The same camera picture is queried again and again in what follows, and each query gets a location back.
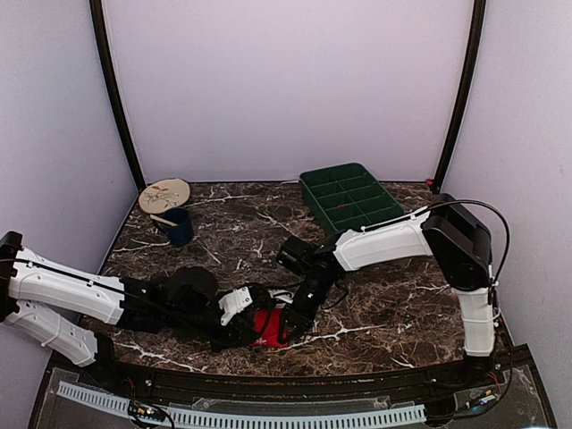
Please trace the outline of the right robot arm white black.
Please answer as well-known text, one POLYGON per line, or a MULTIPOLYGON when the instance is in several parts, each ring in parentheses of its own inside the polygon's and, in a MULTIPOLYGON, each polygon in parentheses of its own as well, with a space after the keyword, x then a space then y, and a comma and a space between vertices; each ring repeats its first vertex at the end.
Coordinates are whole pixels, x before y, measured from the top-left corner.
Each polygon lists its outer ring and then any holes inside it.
POLYGON ((460 305, 468 359, 457 366, 456 379, 466 388, 476 387, 491 372, 497 279, 491 232, 467 210, 469 204, 440 194, 430 206, 339 232, 320 244, 289 237, 276 260, 301 283, 282 310, 277 341, 286 344, 308 331, 331 287, 345 273, 404 258, 433 257, 460 305))

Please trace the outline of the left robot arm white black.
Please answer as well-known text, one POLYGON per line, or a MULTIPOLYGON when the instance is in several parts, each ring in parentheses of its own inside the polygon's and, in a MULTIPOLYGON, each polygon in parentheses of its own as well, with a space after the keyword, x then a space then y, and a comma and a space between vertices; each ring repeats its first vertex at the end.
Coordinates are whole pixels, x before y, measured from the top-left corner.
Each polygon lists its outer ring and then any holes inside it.
POLYGON ((174 329, 230 349, 255 342, 256 294, 248 286, 221 293, 202 267, 141 281, 82 272, 39 256, 9 231, 1 238, 1 321, 64 355, 107 390, 126 382, 111 339, 70 322, 61 310, 134 332, 174 329))

